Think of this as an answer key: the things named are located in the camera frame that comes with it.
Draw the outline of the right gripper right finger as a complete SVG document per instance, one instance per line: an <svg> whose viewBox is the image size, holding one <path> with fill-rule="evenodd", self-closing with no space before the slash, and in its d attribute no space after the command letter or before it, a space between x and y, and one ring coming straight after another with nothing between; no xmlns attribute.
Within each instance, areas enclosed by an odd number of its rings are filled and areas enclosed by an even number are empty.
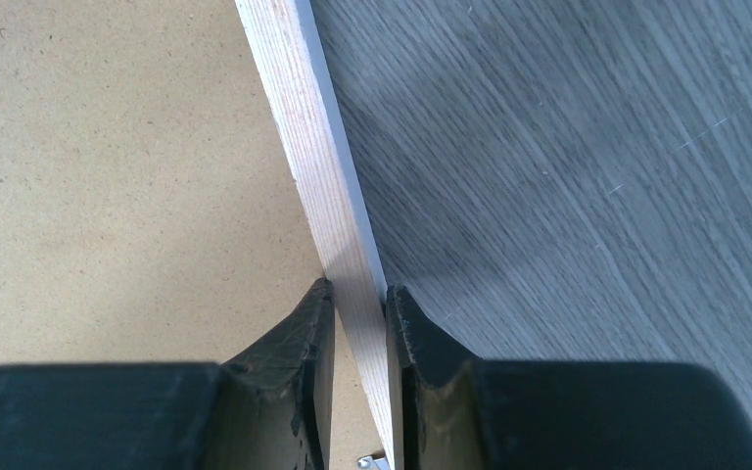
<svg viewBox="0 0 752 470"><path fill-rule="evenodd" d="M398 469L752 469L752 424L707 368L484 359L402 286L385 312Z"/></svg>

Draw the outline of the white wooden photo frame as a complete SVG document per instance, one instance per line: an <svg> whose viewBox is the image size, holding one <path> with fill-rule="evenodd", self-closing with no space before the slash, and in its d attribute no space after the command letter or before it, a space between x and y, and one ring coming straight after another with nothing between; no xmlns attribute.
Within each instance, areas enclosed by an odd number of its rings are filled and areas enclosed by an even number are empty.
<svg viewBox="0 0 752 470"><path fill-rule="evenodd" d="M387 283L308 1L239 1L239 17L363 390L392 468Z"/></svg>

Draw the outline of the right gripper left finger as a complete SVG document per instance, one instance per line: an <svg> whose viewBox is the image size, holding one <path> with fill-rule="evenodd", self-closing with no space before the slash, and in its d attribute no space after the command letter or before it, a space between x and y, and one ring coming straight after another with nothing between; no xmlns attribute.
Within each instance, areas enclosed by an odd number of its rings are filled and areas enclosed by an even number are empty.
<svg viewBox="0 0 752 470"><path fill-rule="evenodd" d="M334 289L222 362L0 365L0 469L324 469Z"/></svg>

